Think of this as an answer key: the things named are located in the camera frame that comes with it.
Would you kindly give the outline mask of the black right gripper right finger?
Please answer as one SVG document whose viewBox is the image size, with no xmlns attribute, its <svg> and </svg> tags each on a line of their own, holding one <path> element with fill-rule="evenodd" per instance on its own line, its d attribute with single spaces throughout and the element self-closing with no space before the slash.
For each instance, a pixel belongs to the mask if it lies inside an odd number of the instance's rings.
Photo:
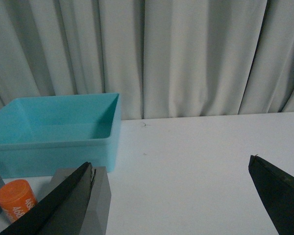
<svg viewBox="0 0 294 235">
<path fill-rule="evenodd" d="M 294 235 L 294 176 L 257 155 L 248 171 L 258 195 L 280 235 Z"/>
</svg>

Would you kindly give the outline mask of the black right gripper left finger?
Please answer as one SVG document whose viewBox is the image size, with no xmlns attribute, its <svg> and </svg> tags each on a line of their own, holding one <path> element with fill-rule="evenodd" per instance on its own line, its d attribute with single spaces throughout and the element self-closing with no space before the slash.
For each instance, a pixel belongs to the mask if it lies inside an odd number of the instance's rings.
<svg viewBox="0 0 294 235">
<path fill-rule="evenodd" d="M 1 235 L 78 235 L 93 186 L 92 164 L 83 163 Z"/>
</svg>

